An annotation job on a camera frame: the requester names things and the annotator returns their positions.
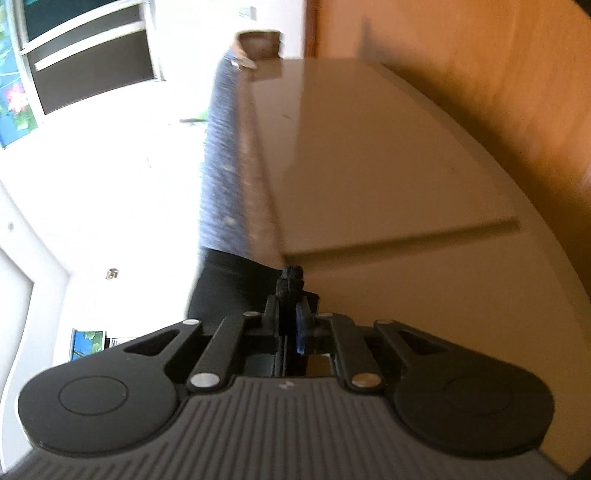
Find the white logo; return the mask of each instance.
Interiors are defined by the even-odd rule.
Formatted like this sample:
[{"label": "white logo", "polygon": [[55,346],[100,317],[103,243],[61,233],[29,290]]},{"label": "white logo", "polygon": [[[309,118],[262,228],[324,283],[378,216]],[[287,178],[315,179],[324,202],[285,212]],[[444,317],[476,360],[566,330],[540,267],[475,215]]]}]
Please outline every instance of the white logo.
[{"label": "white logo", "polygon": [[296,384],[293,383],[291,380],[285,380],[284,382],[281,382],[279,384],[279,388],[282,388],[285,391],[291,390],[295,386],[296,386]]}]

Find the pink flower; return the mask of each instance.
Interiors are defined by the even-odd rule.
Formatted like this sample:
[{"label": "pink flower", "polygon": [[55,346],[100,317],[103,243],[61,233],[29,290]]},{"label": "pink flower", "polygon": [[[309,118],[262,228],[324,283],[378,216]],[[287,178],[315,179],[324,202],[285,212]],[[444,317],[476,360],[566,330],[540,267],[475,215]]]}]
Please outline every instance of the pink flower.
[{"label": "pink flower", "polygon": [[12,89],[6,91],[8,108],[14,113],[22,112],[29,104],[27,94],[20,83],[16,83]]}]

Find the wall outlet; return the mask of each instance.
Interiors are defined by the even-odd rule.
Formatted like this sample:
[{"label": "wall outlet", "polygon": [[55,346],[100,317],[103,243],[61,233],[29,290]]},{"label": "wall outlet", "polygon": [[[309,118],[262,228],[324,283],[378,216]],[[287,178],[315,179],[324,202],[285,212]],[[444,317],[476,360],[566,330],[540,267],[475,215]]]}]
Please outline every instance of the wall outlet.
[{"label": "wall outlet", "polygon": [[256,21],[256,7],[240,7],[238,9],[238,15],[241,18],[250,18]]}]

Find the wooden panel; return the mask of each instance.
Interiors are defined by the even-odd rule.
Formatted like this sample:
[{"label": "wooden panel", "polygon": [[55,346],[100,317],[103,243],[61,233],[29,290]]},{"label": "wooden panel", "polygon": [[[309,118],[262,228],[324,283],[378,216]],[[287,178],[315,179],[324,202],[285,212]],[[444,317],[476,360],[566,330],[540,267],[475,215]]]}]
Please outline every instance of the wooden panel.
[{"label": "wooden panel", "polygon": [[591,445],[591,351],[537,243],[490,234],[292,261],[322,310],[361,325],[394,318],[538,375],[556,402],[542,450],[574,470]]},{"label": "wooden panel", "polygon": [[[278,62],[258,62],[256,75]],[[252,92],[288,255],[515,216],[463,145],[361,62],[286,60]]]},{"label": "wooden panel", "polygon": [[377,60],[518,182],[591,293],[591,20],[572,0],[322,0],[320,56]]}]

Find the triangular cutout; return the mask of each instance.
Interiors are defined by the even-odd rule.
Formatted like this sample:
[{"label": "triangular cutout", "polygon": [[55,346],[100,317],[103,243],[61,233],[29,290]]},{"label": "triangular cutout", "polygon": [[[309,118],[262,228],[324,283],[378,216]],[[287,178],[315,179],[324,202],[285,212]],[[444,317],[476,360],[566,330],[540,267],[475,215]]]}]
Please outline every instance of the triangular cutout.
[{"label": "triangular cutout", "polygon": [[125,353],[137,353],[138,355],[156,356],[164,348],[173,341],[178,335],[178,330],[169,330],[168,332],[160,333],[152,338],[148,338],[140,343],[135,343],[127,348],[124,348]]},{"label": "triangular cutout", "polygon": [[434,353],[447,352],[445,347],[427,340],[426,338],[418,336],[416,333],[400,330],[398,334],[408,344],[408,346],[419,355],[433,355]]}]

